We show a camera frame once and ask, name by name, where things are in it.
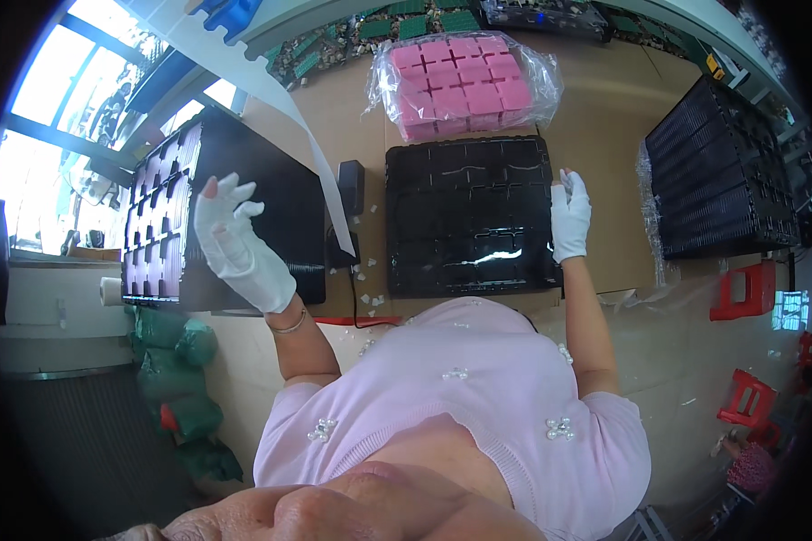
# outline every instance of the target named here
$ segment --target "white glove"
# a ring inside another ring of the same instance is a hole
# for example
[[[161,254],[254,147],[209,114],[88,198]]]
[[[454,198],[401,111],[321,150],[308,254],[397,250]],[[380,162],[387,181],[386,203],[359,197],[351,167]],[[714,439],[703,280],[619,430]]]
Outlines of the white glove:
[[[586,232],[590,229],[592,207],[586,195],[586,186],[574,171],[565,174],[559,170],[562,184],[551,186],[551,231],[553,233],[553,261],[577,255],[586,255]]]
[[[254,191],[255,183],[238,186],[237,173],[218,183],[211,177],[195,200],[193,227],[215,275],[262,312],[281,313],[295,294],[295,279],[253,232],[250,217],[265,210],[265,203],[247,201]]]

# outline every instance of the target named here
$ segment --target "power cord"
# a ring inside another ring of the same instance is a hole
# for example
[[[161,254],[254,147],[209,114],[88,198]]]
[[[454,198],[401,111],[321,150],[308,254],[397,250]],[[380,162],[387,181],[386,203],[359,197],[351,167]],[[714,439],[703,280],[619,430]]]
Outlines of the power cord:
[[[377,325],[390,325],[387,321],[379,321],[377,323],[370,323],[369,325],[357,324],[357,291],[355,291],[355,269],[349,267],[349,284],[352,288],[352,324],[356,329],[366,329],[368,327],[375,327]]]

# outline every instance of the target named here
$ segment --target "floor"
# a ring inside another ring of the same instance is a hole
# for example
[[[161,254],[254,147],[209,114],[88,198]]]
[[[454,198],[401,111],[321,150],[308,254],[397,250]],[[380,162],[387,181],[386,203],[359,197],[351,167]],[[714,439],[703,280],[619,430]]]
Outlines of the floor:
[[[807,267],[802,267],[798,273],[806,277]],[[778,284],[784,288],[787,283],[780,266]],[[805,284],[798,279],[801,286]],[[623,395],[640,407],[650,439],[653,474],[644,503],[679,513],[724,484],[729,460],[711,459],[709,452],[728,428],[716,419],[716,412],[731,388],[734,369],[752,373],[778,390],[790,382],[799,334],[812,331],[812,290],[786,295],[784,308],[774,313],[726,322],[708,319],[718,293],[716,275],[679,281],[662,290],[663,298],[631,306],[637,298],[659,296],[655,293],[638,291],[624,305],[604,306],[604,314],[617,352]],[[619,297],[606,295],[604,301],[616,303]],[[272,335],[263,319],[209,313],[198,317],[216,329],[220,342],[217,360],[206,368],[208,393],[225,414],[219,437],[234,450],[246,473],[244,486],[250,486],[256,445],[282,385]],[[546,336],[563,341],[564,302],[542,311],[534,323]],[[361,346],[379,339],[385,328],[323,326],[323,331],[347,371]],[[224,494],[241,486],[234,482],[206,488]]]

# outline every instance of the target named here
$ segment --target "plastic bag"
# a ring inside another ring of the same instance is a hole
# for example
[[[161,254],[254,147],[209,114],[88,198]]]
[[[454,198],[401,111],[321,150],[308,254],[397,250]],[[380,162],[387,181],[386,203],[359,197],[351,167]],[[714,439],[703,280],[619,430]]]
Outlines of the plastic bag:
[[[177,432],[184,440],[211,436],[222,422],[222,409],[207,395],[192,395],[164,403],[160,426]]]
[[[148,347],[171,349],[184,333],[187,319],[176,312],[139,308],[136,310],[136,336]]]
[[[367,81],[405,141],[550,124],[563,84],[554,55],[500,32],[452,32],[382,43]]]
[[[184,324],[184,334],[177,341],[175,352],[189,364],[203,366],[217,353],[217,335],[198,319],[190,319]]]
[[[243,482],[243,470],[235,454],[219,440],[207,438],[186,441],[177,446],[177,458],[184,463],[193,479],[210,475],[214,481],[237,479]]]
[[[174,350],[147,348],[137,378],[144,398],[156,405],[157,416],[161,403],[188,395],[207,395],[204,369],[190,366]]]

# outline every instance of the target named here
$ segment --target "red plastic stool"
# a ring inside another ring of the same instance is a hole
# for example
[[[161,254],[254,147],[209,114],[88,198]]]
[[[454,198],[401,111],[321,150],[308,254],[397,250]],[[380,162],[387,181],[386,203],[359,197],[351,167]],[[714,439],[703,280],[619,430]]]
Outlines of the red plastic stool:
[[[746,298],[740,302],[731,300],[731,278],[734,273],[746,276]],[[722,276],[719,296],[719,307],[710,308],[710,321],[759,316],[769,312],[776,304],[776,262],[766,260],[758,265],[728,271]]]
[[[804,330],[800,337],[800,351],[797,357],[797,366],[805,368],[812,364],[812,333]]]
[[[731,405],[728,408],[720,408],[716,417],[719,417],[724,422],[741,424],[744,427],[757,427],[770,414],[773,401],[776,400],[776,391],[763,384],[757,377],[740,369],[734,371],[734,382],[737,384],[737,388],[731,398]],[[743,411],[739,411],[739,405],[743,400],[746,389],[751,390],[751,393],[746,400],[746,405],[743,406]],[[752,403],[756,395],[758,396],[758,403],[752,410]]]

